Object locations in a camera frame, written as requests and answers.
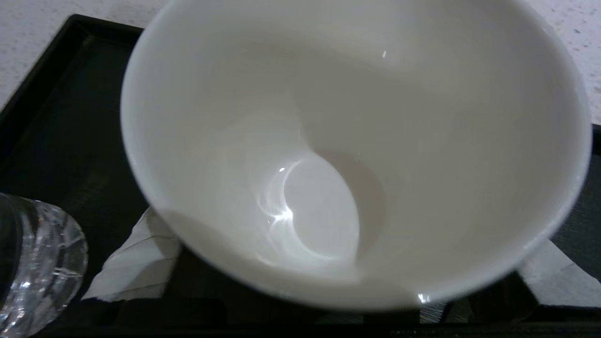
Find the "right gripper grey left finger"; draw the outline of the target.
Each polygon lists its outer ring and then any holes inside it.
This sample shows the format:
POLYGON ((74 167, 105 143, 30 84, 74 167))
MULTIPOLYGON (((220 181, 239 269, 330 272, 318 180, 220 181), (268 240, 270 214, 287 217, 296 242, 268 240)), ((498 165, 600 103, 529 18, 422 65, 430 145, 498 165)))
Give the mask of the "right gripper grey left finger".
POLYGON ((182 243, 148 208, 127 240, 105 261, 82 299, 104 302, 160 298, 182 252, 182 243))

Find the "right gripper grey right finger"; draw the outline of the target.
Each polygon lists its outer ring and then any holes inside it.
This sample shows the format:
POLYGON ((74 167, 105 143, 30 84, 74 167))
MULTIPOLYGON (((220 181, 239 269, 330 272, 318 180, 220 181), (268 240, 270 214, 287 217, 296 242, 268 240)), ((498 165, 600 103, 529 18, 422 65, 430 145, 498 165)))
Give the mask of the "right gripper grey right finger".
POLYGON ((541 305, 601 306, 599 280, 580 268, 550 240, 524 259, 518 274, 541 305))

